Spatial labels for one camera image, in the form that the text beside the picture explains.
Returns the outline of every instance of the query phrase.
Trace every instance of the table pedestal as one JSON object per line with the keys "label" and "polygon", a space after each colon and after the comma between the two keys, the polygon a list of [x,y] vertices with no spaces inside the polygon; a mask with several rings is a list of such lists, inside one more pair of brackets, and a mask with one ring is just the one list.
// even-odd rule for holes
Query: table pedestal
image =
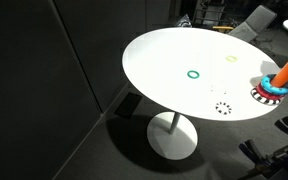
{"label": "table pedestal", "polygon": [[147,127],[147,138],[156,153],[172,160],[191,155],[198,141],[193,124],[174,112],[156,115]]}

